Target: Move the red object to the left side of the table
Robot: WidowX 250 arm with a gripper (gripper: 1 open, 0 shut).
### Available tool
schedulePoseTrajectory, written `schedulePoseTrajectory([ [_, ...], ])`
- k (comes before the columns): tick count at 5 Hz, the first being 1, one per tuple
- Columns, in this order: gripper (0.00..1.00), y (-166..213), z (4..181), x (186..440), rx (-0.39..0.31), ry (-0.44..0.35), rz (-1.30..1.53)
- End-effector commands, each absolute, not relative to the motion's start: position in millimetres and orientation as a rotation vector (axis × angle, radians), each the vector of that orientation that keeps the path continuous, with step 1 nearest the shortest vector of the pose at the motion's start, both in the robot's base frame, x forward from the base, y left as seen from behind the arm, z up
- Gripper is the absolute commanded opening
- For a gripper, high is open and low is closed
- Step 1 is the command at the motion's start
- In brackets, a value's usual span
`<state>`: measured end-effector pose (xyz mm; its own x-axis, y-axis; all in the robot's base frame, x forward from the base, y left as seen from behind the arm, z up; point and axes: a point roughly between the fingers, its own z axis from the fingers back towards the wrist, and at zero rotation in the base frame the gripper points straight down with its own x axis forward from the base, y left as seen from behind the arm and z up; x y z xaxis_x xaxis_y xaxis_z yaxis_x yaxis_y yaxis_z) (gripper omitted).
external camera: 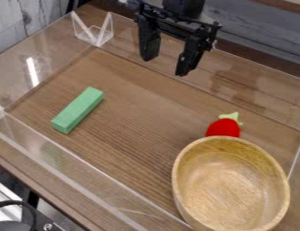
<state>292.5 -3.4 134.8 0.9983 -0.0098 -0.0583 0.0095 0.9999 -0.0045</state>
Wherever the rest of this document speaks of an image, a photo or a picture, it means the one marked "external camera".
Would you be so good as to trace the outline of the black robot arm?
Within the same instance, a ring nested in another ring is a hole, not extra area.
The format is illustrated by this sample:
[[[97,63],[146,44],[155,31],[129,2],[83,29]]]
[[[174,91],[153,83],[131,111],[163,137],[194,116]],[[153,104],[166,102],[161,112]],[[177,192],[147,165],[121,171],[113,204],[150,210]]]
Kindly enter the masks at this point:
[[[176,75],[186,76],[197,68],[206,51],[214,49],[221,23],[213,19],[200,19],[206,0],[162,0],[155,6],[138,0],[139,53],[143,61],[158,57],[161,34],[185,42],[180,54]]]

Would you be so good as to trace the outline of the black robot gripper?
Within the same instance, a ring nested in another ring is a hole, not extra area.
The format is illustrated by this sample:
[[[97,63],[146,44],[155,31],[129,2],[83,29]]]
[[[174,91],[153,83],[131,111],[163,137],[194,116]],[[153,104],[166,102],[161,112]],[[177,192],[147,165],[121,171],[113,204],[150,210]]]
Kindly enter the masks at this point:
[[[135,22],[139,28],[139,53],[143,61],[158,56],[161,33],[185,41],[176,75],[186,76],[196,69],[205,51],[217,40],[221,23],[202,15],[205,2],[162,2],[161,6],[139,2]]]

